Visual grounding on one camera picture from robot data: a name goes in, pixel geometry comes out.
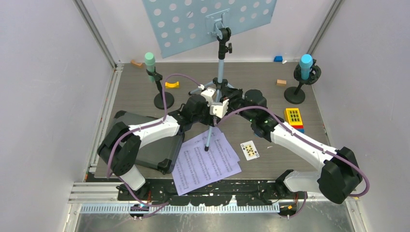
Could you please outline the sheet music page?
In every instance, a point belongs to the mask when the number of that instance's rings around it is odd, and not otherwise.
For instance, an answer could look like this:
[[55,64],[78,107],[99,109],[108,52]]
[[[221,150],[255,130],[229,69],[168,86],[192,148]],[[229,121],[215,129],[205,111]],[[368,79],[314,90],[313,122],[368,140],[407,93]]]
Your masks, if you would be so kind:
[[183,145],[172,172],[179,196],[242,172],[239,156],[223,133],[210,141],[208,151],[203,142]]
[[239,156],[219,129],[205,131],[182,144],[177,168],[195,184],[217,181],[242,172]]

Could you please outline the light blue music stand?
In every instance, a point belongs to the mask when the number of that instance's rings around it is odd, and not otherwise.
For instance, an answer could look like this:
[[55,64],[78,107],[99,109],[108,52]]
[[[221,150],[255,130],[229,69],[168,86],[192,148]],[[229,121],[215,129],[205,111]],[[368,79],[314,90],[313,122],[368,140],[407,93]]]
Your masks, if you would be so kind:
[[233,35],[271,22],[275,0],[145,0],[147,16],[156,36],[161,57],[167,58],[197,47],[218,43],[216,106],[220,103],[224,60],[232,53]]

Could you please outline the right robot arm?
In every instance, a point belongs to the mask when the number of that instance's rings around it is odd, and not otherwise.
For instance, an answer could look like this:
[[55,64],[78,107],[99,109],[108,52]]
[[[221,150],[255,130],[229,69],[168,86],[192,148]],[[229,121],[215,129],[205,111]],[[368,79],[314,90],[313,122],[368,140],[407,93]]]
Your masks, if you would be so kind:
[[266,107],[266,98],[257,89],[243,92],[224,87],[220,92],[222,100],[228,101],[227,113],[221,122],[239,115],[250,122],[258,137],[290,150],[316,169],[314,172],[284,172],[276,185],[278,196],[286,199],[299,191],[316,192],[341,204],[348,197],[368,193],[369,179],[359,168],[352,150],[325,145],[293,128]]

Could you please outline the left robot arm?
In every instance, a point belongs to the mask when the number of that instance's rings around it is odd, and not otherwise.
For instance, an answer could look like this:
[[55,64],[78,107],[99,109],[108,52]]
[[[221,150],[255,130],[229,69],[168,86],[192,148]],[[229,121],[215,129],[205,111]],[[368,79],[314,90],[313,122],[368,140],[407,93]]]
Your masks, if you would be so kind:
[[212,125],[214,118],[227,113],[228,100],[208,102],[194,94],[179,109],[164,117],[140,125],[114,124],[97,149],[99,157],[107,164],[108,174],[119,177],[130,188],[130,194],[143,200],[148,194],[146,180],[135,165],[140,148],[166,137],[182,134],[195,123]]

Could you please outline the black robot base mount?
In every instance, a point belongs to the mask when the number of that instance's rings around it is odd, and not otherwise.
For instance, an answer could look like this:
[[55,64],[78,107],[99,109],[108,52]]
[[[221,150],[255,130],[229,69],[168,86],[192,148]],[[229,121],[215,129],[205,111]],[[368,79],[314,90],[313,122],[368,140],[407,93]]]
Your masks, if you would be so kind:
[[226,206],[235,200],[238,206],[265,206],[278,200],[296,203],[303,200],[302,192],[290,192],[274,180],[223,179],[191,192],[178,195],[171,179],[148,179],[134,195],[154,205],[168,203],[171,206]]

